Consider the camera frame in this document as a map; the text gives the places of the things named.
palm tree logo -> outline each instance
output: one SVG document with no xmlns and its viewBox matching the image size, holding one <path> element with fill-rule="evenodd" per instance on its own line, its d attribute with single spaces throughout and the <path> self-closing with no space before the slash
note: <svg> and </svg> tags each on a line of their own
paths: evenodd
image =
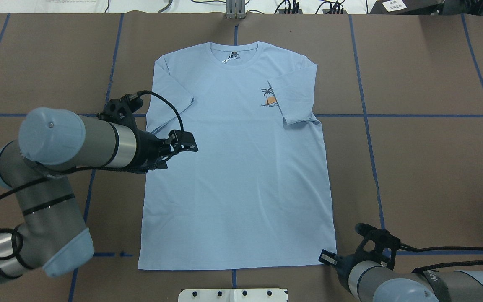
<svg viewBox="0 0 483 302">
<path fill-rule="evenodd" d="M 262 93 L 266 98 L 266 105 L 271 105 L 273 103 L 277 103 L 277 99 L 275 98 L 275 94 L 273 93 L 273 89 L 270 87 L 268 89 L 262 88 Z"/>
</svg>

light blue t-shirt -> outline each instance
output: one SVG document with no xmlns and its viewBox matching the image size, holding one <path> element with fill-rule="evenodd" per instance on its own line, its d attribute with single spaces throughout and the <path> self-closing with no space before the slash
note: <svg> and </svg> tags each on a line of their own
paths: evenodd
<svg viewBox="0 0 483 302">
<path fill-rule="evenodd" d="M 153 91 L 199 151 L 146 175 L 140 269 L 303 266 L 336 252 L 316 67 L 264 42 L 209 42 L 156 61 Z M 179 128 L 157 99 L 146 122 L 160 138 Z"/>
</svg>

folded sleeve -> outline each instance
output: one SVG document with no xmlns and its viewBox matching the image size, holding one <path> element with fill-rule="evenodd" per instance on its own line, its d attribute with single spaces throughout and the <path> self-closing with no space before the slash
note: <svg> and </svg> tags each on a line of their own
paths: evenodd
<svg viewBox="0 0 483 302">
<path fill-rule="evenodd" d="M 193 96 L 169 74 L 169 67 L 164 57 L 160 57 L 154 63 L 152 90 L 169 101 L 180 114 L 193 104 Z M 146 113 L 148 132 L 158 132 L 174 118 L 176 115 L 169 106 L 156 97 L 151 97 L 150 107 Z"/>
<path fill-rule="evenodd" d="M 268 79 L 286 124 L 318 122 L 312 113 L 316 68 L 305 57 L 299 69 Z"/>
</svg>

